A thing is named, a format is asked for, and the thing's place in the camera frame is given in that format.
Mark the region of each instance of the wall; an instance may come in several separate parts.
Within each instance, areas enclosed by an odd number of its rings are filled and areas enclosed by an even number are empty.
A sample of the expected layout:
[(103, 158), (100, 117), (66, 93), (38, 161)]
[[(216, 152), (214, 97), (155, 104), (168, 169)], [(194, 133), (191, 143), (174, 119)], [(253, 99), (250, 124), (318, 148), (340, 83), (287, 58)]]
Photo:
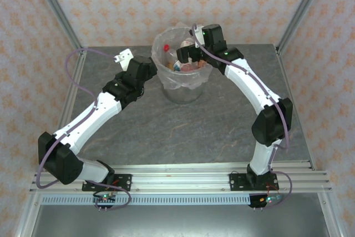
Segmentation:
[(68, 88), (63, 55), (73, 48), (45, 0), (0, 0), (0, 10), (0, 236), (14, 236), (37, 139), (58, 125)]
[(355, 0), (314, 0), (282, 55), (317, 167), (355, 236)]
[(301, 0), (59, 0), (84, 46), (150, 45), (178, 21), (219, 23), (229, 43), (280, 41)]

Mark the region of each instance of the trash can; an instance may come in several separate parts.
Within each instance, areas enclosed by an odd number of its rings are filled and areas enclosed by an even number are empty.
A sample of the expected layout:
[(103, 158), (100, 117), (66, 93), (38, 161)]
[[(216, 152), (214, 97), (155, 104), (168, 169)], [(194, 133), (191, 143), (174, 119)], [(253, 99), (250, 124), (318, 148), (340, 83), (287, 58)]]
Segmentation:
[(151, 50), (164, 95), (177, 104), (187, 104), (198, 99), (213, 69), (209, 64), (189, 71), (176, 71), (172, 68), (172, 57), (173, 60), (177, 58), (174, 59), (174, 53), (167, 53), (166, 46), (169, 46), (170, 51), (179, 49), (183, 41), (191, 38), (189, 30), (187, 27), (169, 27), (156, 36)]

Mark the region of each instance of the table surface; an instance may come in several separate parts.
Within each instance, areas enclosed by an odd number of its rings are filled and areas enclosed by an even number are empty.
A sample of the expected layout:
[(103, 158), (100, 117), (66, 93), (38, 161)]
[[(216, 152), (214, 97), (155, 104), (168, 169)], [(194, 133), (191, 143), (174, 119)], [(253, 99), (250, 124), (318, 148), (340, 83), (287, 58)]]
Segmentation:
[[(280, 64), (271, 44), (235, 45), (250, 67), (280, 97), (288, 97)], [(116, 55), (126, 47), (96, 48)], [(149, 57), (151, 47), (128, 47), (133, 55)], [(110, 58), (88, 52), (80, 84), (95, 94), (121, 71)], [(78, 91), (72, 118), (92, 102)], [(107, 164), (175, 164), (249, 162), (255, 139), (251, 126), (255, 111), (241, 91), (218, 70), (213, 70), (202, 96), (187, 105), (167, 100), (155, 76), (145, 83), (137, 102), (106, 122), (85, 144), (78, 156)], [(288, 153), (275, 160), (309, 160), (298, 118), (293, 114)]]

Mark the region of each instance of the red bottle cap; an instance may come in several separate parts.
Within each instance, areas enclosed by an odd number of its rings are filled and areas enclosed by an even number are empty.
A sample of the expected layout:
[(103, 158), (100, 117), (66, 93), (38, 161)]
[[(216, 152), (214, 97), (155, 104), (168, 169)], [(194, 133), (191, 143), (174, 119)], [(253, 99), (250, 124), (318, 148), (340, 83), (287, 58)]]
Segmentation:
[(165, 52), (169, 51), (169, 49), (170, 49), (170, 46), (168, 44), (164, 45), (164, 51)]

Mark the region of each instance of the metal extrusion profile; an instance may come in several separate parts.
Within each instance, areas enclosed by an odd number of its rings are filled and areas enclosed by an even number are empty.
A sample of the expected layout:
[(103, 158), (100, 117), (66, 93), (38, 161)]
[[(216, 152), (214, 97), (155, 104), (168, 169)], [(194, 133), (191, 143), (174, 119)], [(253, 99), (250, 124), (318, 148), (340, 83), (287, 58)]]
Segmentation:
[(42, 197), (42, 194), (33, 194), (29, 196), (27, 204), (23, 209), (17, 231), (15, 233), (16, 237), (32, 236), (40, 204), (42, 202)]
[(329, 235), (331, 237), (347, 237), (343, 219), (339, 213), (336, 196), (334, 194), (318, 193), (319, 202), (323, 211)]
[(48, 4), (52, 8), (55, 16), (57, 17), (60, 25), (62, 26), (63, 30), (65, 31), (66, 35), (68, 36), (71, 44), (73, 47), (81, 48), (82, 45), (74, 32), (72, 26), (70, 25), (67, 16), (65, 15), (64, 11), (62, 10), (58, 0), (47, 0)]
[(296, 31), (298, 25), (300, 24), (302, 18), (307, 13), (308, 7), (313, 0), (302, 0), (300, 5), (297, 7), (295, 14), (293, 15), (290, 23), (288, 24), (279, 44), (277, 45), (277, 50), (280, 54), (286, 50), (286, 47)]
[[(87, 51), (83, 51), (82, 54), (78, 56), (77, 63), (73, 71), (73, 79), (76, 83), (80, 83), (80, 78), (82, 76), (86, 55), (87, 55)], [(78, 88), (73, 83), (70, 83), (67, 91), (67, 97), (64, 103), (64, 108), (62, 111), (62, 116), (58, 124), (58, 129), (61, 129), (64, 126), (68, 125), (68, 123), (70, 123), (73, 107), (75, 103), (75, 98), (77, 96), (77, 91)]]
[[(227, 194), (230, 193), (229, 174), (232, 171), (245, 172), (247, 163), (203, 163), (168, 165), (125, 165), (113, 166), (116, 173), (132, 174), (131, 192), (134, 194)], [(273, 169), (286, 172), (293, 182), (294, 193), (320, 193), (331, 191), (329, 177), (324, 171), (312, 170), (310, 162), (275, 162)], [(82, 191), (82, 180), (68, 185), (60, 183), (38, 190), (36, 175), (33, 177), (30, 193), (42, 194), (87, 194)], [(49, 183), (55, 178), (42, 173), (41, 182)], [(290, 183), (278, 175), (280, 192), (287, 193)], [(249, 194), (255, 191), (238, 191)]]
[(304, 134), (304, 133), (305, 133), (305, 131), (303, 130), (303, 129), (304, 129), (304, 126), (303, 126), (302, 121), (300, 120), (300, 116), (298, 116), (298, 111), (297, 111), (297, 108), (296, 108), (296, 106), (295, 106), (295, 99), (294, 99), (294, 97), (293, 97), (290, 84), (288, 83), (286, 71), (285, 71), (285, 68), (284, 68), (283, 62), (282, 62), (282, 57), (281, 57), (281, 55), (280, 55), (277, 51), (276, 51), (276, 57), (277, 57), (278, 63), (279, 63), (280, 68), (281, 68), (281, 72), (282, 72), (282, 75), (283, 75), (283, 80), (284, 80), (285, 83), (286, 83), (286, 87), (287, 87), (288, 94), (289, 94), (289, 96), (290, 96), (291, 101), (293, 102), (293, 106), (294, 106), (293, 111), (296, 113), (296, 119), (297, 119), (298, 123), (299, 123), (300, 126), (301, 126), (301, 131), (302, 131), (303, 136), (305, 137), (305, 140), (306, 140), (307, 150), (308, 150), (308, 153), (310, 154), (311, 165), (313, 166), (313, 168), (317, 169), (315, 156), (314, 156), (314, 154), (313, 154), (313, 151), (310, 149), (310, 147), (311, 147), (311, 146), (310, 146), (310, 141), (308, 140), (307, 135)]

